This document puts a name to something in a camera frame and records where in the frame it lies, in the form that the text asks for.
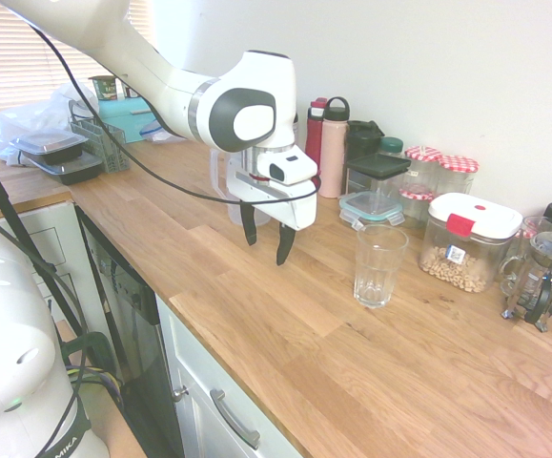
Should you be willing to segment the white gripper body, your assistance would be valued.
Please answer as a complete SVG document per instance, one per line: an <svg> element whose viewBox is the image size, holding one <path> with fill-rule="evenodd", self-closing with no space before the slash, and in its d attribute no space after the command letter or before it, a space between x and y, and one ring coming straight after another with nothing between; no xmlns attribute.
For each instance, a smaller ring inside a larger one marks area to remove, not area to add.
<svg viewBox="0 0 552 458"><path fill-rule="evenodd" d="M308 228L316 220L317 195L311 180L293 185L274 180L259 182L243 170L236 158L230 158L226 167L226 185L234 197L251 203L297 231Z"/></svg>

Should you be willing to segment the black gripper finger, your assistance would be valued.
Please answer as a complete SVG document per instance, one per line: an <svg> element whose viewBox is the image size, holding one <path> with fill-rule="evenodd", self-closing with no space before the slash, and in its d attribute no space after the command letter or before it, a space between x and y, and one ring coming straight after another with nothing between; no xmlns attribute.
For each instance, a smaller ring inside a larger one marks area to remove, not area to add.
<svg viewBox="0 0 552 458"><path fill-rule="evenodd" d="M288 258L296 237L296 230L284 223L279 224L279 244L276 249L276 264L282 265Z"/></svg>
<svg viewBox="0 0 552 458"><path fill-rule="evenodd" d="M247 202L241 202L239 204L240 217L242 227L245 235L245 239L250 246L256 243L256 221L255 221L255 207Z"/></svg>

